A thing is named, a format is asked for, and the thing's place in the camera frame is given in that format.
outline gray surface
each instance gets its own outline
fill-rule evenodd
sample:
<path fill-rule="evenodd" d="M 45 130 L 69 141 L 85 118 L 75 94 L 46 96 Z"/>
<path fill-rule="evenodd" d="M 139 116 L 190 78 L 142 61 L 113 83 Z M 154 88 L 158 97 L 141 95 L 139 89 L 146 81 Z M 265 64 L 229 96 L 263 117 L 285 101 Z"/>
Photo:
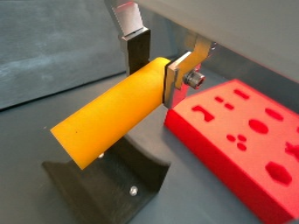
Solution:
<path fill-rule="evenodd" d="M 299 81 L 299 2 L 137 0 L 150 10 Z"/>
<path fill-rule="evenodd" d="M 175 54 L 169 21 L 143 10 L 153 57 Z M 126 70 L 103 0 L 0 1 L 0 109 Z"/>
<path fill-rule="evenodd" d="M 225 80 L 210 76 L 206 87 Z M 50 128 L 125 79 L 125 75 L 0 113 L 0 223 L 78 223 L 42 167 L 67 153 Z M 161 193 L 131 223 L 259 223 L 226 186 L 165 128 L 162 106 L 130 131 L 146 151 L 173 162 Z"/>
<path fill-rule="evenodd" d="M 261 66 L 223 46 L 218 46 L 203 65 L 226 79 L 239 79 L 299 114 L 299 82 Z"/>

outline metal clamp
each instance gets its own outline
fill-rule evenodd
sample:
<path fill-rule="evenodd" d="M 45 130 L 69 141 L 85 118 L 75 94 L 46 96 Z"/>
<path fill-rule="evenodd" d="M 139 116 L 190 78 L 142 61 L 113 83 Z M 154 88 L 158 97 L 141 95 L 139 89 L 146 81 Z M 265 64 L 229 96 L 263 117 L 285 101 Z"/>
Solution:
<path fill-rule="evenodd" d="M 129 0 L 106 0 L 126 54 L 127 75 L 149 63 L 151 31 L 145 27 L 138 4 Z"/>

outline gray table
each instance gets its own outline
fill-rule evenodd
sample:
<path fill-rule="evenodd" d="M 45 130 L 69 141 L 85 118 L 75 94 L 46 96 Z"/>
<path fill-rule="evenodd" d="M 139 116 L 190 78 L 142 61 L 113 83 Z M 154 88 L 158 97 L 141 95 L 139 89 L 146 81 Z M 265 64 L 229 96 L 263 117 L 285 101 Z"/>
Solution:
<path fill-rule="evenodd" d="M 206 71 L 206 88 L 223 82 Z M 67 162 L 50 129 L 125 79 L 115 76 L 0 113 L 0 223 L 78 223 L 42 162 Z M 130 131 L 173 163 L 163 188 L 131 223 L 259 223 L 239 199 L 165 127 L 162 106 Z"/>

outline black base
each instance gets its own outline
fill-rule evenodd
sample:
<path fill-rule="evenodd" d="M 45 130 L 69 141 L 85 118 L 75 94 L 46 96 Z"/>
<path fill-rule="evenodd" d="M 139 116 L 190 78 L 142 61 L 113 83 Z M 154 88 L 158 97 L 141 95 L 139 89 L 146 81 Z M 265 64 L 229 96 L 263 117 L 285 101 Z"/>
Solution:
<path fill-rule="evenodd" d="M 122 224 L 159 192 L 170 164 L 150 158 L 123 137 L 87 169 L 74 161 L 45 162 L 43 167 L 82 223 Z"/>

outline gray wall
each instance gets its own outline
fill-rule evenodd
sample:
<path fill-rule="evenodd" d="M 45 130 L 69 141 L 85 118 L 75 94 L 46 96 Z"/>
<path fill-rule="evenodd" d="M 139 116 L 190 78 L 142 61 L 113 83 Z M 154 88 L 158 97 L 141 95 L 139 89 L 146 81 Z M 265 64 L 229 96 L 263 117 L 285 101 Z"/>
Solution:
<path fill-rule="evenodd" d="M 153 58 L 174 55 L 170 22 L 143 14 Z M 125 70 L 105 1 L 0 1 L 0 109 Z"/>

